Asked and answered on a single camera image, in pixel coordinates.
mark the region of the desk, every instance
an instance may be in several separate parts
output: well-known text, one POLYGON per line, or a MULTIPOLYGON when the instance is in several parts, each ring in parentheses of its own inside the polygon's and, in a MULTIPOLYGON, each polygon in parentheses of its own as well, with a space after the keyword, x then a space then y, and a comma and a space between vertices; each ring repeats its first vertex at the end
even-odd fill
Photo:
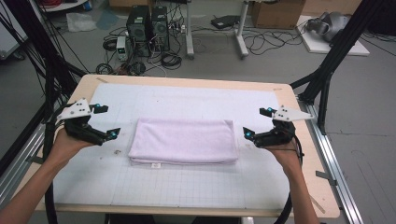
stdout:
MULTIPOLYGON (((242 32, 244 30, 245 18, 248 13, 248 2, 254 0, 244 0, 241 10, 241 17, 239 21, 239 28, 235 31, 236 41, 238 43, 239 48, 241 49, 241 59, 248 56, 248 49, 245 44, 244 37, 242 37, 242 32)), ((192 33, 191 33, 191 0, 187 0, 187 33, 186 33, 186 48, 187 48, 187 56, 190 59, 194 58, 194 46, 192 44, 192 33)))
MULTIPOLYGON (((248 91, 270 91, 276 96, 280 105, 288 105, 299 108, 291 87, 287 84, 251 83, 200 79, 179 79, 161 77, 114 77, 87 75, 79 82, 70 101, 74 102, 82 97, 89 101, 93 97, 96 87, 101 83, 129 84, 141 86, 158 87, 184 87, 184 88, 213 88, 225 90, 248 90, 248 91)), ((319 217, 338 217, 340 212, 332 194, 332 190, 326 179, 316 177, 316 171, 323 172, 318 153, 311 139, 305 121, 294 123, 304 148, 304 176, 311 194, 312 203, 319 217)), ((22 180, 20 187, 36 171, 37 164, 32 164, 28 173, 22 180)), ((159 205, 102 205, 102 204, 76 204, 57 203, 58 211, 79 212, 104 212, 104 213, 139 213, 139 214, 162 214, 162 215, 191 215, 191 216, 238 216, 238 217, 277 217, 283 206, 278 208, 211 208, 211 207, 180 207, 159 205)), ((37 206, 38 210, 44 210, 44 204, 37 206)))

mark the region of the white towel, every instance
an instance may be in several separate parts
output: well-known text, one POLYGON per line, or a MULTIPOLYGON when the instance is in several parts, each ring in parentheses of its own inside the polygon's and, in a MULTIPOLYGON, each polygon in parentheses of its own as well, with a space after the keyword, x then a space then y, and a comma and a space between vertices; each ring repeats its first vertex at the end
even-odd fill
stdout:
POLYGON ((132 161, 224 163, 238 159, 231 120, 149 119, 137 122, 132 161))

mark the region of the table leg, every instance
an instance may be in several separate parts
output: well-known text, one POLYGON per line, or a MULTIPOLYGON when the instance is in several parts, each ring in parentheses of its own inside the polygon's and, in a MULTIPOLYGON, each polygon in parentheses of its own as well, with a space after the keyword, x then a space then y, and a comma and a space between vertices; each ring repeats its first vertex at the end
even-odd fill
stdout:
POLYGON ((239 28, 235 31, 236 41, 238 42, 239 48, 241 49, 241 59, 248 56, 248 49, 245 45, 244 38, 242 37, 242 32, 244 30, 245 18, 247 17, 248 12, 248 1, 244 1, 242 5, 241 19, 239 22, 239 28))
POLYGON ((191 12, 190 12, 191 0, 187 0, 187 27, 186 27, 186 48, 187 56, 190 59, 194 59, 194 46, 192 44, 192 34, 191 34, 191 12))

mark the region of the cardboard box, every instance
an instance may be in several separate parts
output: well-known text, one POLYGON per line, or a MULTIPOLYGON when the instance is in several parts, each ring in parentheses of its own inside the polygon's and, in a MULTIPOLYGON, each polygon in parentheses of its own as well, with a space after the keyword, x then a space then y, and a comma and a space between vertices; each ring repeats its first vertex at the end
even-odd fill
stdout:
POLYGON ((293 29, 305 0, 282 0, 275 4, 254 3, 252 20, 257 28, 293 29))
POLYGON ((108 0, 111 7, 150 6, 152 0, 108 0))
POLYGON ((338 11, 353 15, 361 0, 306 0, 303 8, 305 16, 320 16, 323 12, 338 11))

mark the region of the towel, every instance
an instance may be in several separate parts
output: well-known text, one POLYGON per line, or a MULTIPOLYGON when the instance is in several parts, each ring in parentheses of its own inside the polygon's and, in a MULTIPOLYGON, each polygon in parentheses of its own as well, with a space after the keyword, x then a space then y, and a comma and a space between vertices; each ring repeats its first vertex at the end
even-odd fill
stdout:
POLYGON ((129 157, 139 162, 208 164, 238 159, 233 122, 225 119, 155 119, 137 122, 129 157))

